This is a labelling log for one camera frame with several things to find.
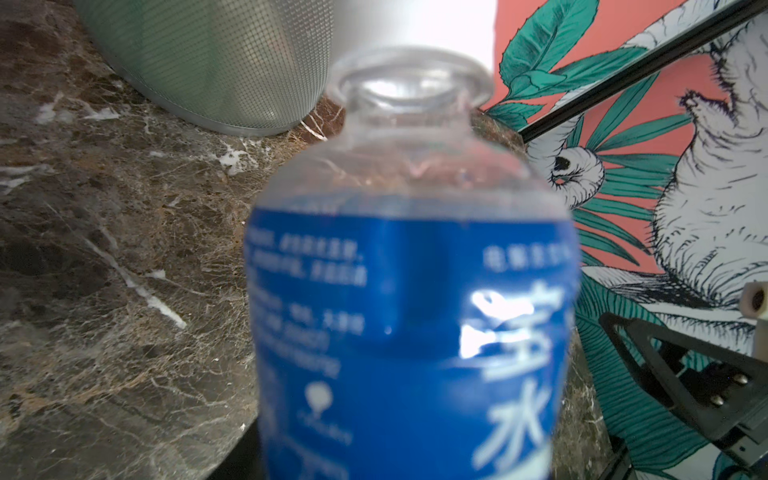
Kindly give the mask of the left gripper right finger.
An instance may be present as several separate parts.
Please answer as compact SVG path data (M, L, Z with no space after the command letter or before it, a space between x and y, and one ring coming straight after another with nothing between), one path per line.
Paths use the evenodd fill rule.
M604 468L599 480L636 480L633 462L626 442L619 437L610 437L613 456Z

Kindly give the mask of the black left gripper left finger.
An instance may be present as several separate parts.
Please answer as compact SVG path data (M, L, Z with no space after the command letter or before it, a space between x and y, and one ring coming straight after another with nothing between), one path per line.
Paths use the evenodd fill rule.
M264 480L264 460L258 421L254 420L207 480Z

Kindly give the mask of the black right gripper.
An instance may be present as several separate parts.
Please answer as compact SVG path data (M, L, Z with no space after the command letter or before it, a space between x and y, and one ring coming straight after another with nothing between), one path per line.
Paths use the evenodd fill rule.
M647 394L752 479L767 478L767 364L664 326L600 316L599 324Z

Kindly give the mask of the clear bottle blue label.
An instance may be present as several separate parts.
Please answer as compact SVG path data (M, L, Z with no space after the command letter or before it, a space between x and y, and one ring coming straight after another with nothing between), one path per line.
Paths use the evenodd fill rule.
M580 248L481 139L493 1L337 1L333 138L258 195L244 258L271 479L546 479Z

